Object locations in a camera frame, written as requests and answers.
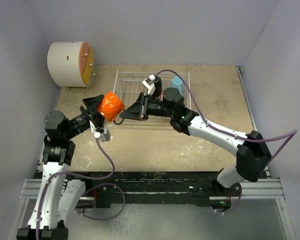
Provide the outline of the orange mug black handle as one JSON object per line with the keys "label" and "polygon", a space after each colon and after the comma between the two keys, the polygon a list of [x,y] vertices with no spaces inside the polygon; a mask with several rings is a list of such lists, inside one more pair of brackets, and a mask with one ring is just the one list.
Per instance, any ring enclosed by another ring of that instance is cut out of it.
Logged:
{"label": "orange mug black handle", "polygon": [[124,109],[125,104],[113,92],[108,92],[97,107],[97,111],[108,122],[113,122]]}

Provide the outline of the light blue mug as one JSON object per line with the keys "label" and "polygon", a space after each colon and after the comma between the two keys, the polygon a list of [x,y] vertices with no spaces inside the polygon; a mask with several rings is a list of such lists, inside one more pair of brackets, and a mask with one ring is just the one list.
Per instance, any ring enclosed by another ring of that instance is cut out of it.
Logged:
{"label": "light blue mug", "polygon": [[185,85],[178,76],[172,78],[172,80],[169,83],[169,87],[178,89],[180,95],[183,95],[185,90]]}

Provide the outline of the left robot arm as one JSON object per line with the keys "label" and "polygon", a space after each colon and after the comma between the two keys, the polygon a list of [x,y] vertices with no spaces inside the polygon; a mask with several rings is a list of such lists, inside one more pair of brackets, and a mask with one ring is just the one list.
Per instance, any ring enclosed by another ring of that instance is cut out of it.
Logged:
{"label": "left robot arm", "polygon": [[64,185],[76,145],[72,138],[88,129],[103,130],[105,118],[98,112],[104,95],[83,99],[81,114],[68,119],[54,110],[45,117],[42,180],[27,226],[17,230],[18,240],[66,240],[66,227],[81,196],[93,191],[87,179],[72,179]]}

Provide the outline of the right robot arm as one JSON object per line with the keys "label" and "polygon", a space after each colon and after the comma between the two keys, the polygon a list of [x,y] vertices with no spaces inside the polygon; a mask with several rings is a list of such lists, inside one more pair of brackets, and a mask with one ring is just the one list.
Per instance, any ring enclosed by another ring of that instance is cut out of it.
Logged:
{"label": "right robot arm", "polygon": [[211,181],[212,190],[218,196],[244,180],[257,182],[272,158],[259,132],[253,130],[247,134],[209,125],[198,112],[185,106],[184,97],[176,88],[165,89],[162,99],[142,92],[119,116],[136,121],[146,121],[149,116],[169,117],[175,131],[209,141],[235,156],[235,165],[221,169]]}

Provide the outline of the round white drawer cabinet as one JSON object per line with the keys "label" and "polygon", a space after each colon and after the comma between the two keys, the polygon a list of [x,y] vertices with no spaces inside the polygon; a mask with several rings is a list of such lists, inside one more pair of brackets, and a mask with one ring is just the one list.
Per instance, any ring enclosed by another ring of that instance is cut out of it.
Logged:
{"label": "round white drawer cabinet", "polygon": [[47,67],[53,81],[63,88],[86,88],[93,83],[95,56],[85,41],[54,42],[47,53]]}

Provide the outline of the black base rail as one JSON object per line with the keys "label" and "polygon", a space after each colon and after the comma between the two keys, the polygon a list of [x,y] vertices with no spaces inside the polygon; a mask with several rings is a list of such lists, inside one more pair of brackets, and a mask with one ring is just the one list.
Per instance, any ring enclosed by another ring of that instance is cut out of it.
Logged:
{"label": "black base rail", "polygon": [[264,190],[266,175],[257,182],[243,181],[230,188],[217,184],[214,171],[173,171],[173,172],[116,172],[101,182],[95,177],[105,176],[104,172],[84,172],[85,179],[77,176],[65,177],[61,186],[49,187],[44,204],[62,205],[62,200],[74,200],[81,205],[93,203],[97,208],[109,208],[112,204],[150,205],[195,205],[226,209],[234,206],[231,202],[239,197],[260,197]]}

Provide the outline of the aluminium frame rail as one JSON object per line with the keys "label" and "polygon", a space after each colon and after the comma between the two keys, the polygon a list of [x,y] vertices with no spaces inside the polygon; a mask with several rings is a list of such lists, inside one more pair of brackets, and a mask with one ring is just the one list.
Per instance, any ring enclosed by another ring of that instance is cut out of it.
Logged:
{"label": "aluminium frame rail", "polygon": [[[162,70],[158,73],[155,73],[153,75],[155,76],[159,76],[161,78],[162,81],[162,92],[161,95],[159,97],[156,97],[157,99],[161,100],[163,97],[163,92],[165,89],[169,88],[169,78],[174,74],[174,72],[172,70]],[[150,73],[147,72],[133,72],[133,71],[117,71],[116,73],[116,77],[115,77],[115,82],[114,82],[114,88],[113,88],[113,93],[115,95],[117,95],[120,100],[126,104],[126,109],[128,107],[130,107],[138,98],[140,93],[146,93],[147,94],[147,89],[145,88],[145,86],[142,84],[142,81],[146,78],[148,78],[150,75]],[[190,75],[188,73],[183,73],[180,75],[180,79],[183,81],[184,83],[184,92],[183,92],[183,98],[184,98],[184,105],[191,109],[192,105],[196,104],[196,101],[194,100],[193,94],[191,93],[191,87],[190,87]],[[168,119],[169,121],[171,120],[170,117],[158,117],[155,116],[158,120],[161,119]],[[218,126],[218,124],[212,123],[211,121],[205,119],[204,117],[202,117],[204,121],[207,121],[209,123],[209,125],[216,127]],[[274,155],[271,154],[271,160],[270,162],[274,159]],[[265,167],[264,171],[262,172],[262,174],[265,174],[266,177],[266,182],[265,182],[265,189],[261,190],[261,196],[260,197],[248,197],[248,196],[244,196],[244,197],[236,197],[234,200],[231,201],[231,203],[233,203],[234,205],[232,207],[230,207],[229,209],[218,209],[218,208],[212,208],[212,210],[215,213],[221,214],[221,215],[225,215],[228,214],[230,211],[232,211],[237,204],[239,203],[241,198],[247,198],[247,199],[275,199],[277,202],[280,202],[283,198],[284,198],[284,194],[283,194],[283,190],[280,184],[280,181],[278,179],[272,179],[269,176],[269,172],[268,172],[268,164]],[[152,171],[152,172],[172,172],[172,171]],[[94,180],[101,182],[101,185],[104,186],[103,181],[110,178],[114,173],[117,173],[116,171],[112,170],[110,172],[104,172],[105,175],[104,176],[100,176],[100,177],[95,177]],[[86,176],[83,173],[75,173],[75,172],[70,172],[68,171],[66,173],[66,177],[68,176],[74,176],[74,177],[79,177],[79,179],[84,180],[86,179]],[[39,194],[39,190],[40,190],[40,186],[41,186],[41,182],[42,182],[42,174],[41,174],[41,178],[35,178],[35,179],[30,179],[27,180],[24,183],[24,187],[22,190],[22,197],[23,198],[28,198],[28,199],[36,199],[37,201],[37,197]],[[78,212],[81,208],[85,208],[85,207],[92,207],[95,206],[94,203],[88,203],[88,204],[84,204],[81,205],[79,202],[76,204],[76,207],[74,209],[73,213]]]}

